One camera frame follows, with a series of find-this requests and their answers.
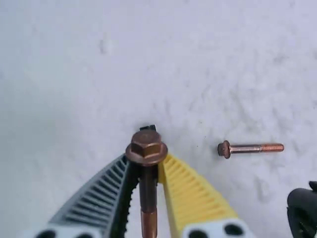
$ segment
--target copper bolt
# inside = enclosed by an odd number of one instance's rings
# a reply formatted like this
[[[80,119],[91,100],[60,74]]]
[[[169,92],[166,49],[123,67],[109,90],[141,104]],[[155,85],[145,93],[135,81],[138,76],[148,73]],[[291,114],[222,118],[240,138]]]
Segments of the copper bolt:
[[[155,130],[141,130],[132,137],[125,151],[126,157],[139,165],[141,224],[143,238],[156,238],[157,225],[157,174],[159,162],[167,156],[167,146]]]
[[[220,156],[224,156],[226,159],[229,159],[231,154],[281,152],[283,150],[283,144],[230,145],[229,141],[227,140],[225,140],[223,143],[218,144],[218,154]]]

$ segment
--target black object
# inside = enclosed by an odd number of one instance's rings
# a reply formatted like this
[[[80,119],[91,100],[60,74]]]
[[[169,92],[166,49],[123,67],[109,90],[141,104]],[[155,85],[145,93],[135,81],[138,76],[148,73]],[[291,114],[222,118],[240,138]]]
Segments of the black object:
[[[317,182],[312,190],[297,188],[287,199],[288,222],[294,238],[315,238],[317,234]]]

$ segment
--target bolt threads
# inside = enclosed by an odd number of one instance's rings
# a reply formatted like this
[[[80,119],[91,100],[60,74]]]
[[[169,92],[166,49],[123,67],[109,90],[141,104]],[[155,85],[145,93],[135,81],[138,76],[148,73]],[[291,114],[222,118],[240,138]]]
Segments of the bolt threads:
[[[261,145],[262,152],[280,152],[284,150],[284,145],[282,144],[265,144]]]

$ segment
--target metal bolt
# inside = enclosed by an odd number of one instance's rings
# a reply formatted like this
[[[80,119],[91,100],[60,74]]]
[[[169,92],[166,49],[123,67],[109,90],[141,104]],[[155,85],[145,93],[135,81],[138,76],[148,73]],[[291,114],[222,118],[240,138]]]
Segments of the metal bolt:
[[[142,166],[140,176],[142,236],[156,238],[158,234],[158,167],[156,165],[166,158],[167,146],[161,141],[160,134],[145,129],[133,135],[125,155],[130,161]]]
[[[281,152],[283,150],[284,145],[282,144],[230,145],[229,141],[227,140],[218,144],[218,154],[220,156],[224,156],[226,159],[229,159],[231,154]]]

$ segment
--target bolt head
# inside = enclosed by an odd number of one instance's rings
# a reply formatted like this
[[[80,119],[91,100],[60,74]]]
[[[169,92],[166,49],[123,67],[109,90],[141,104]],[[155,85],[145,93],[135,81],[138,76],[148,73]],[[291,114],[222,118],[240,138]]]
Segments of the bolt head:
[[[225,140],[223,143],[218,144],[218,155],[224,156],[226,159],[230,158],[230,143]]]
[[[161,141],[161,135],[156,131],[141,130],[132,136],[125,155],[132,162],[151,166],[165,159],[167,146]]]

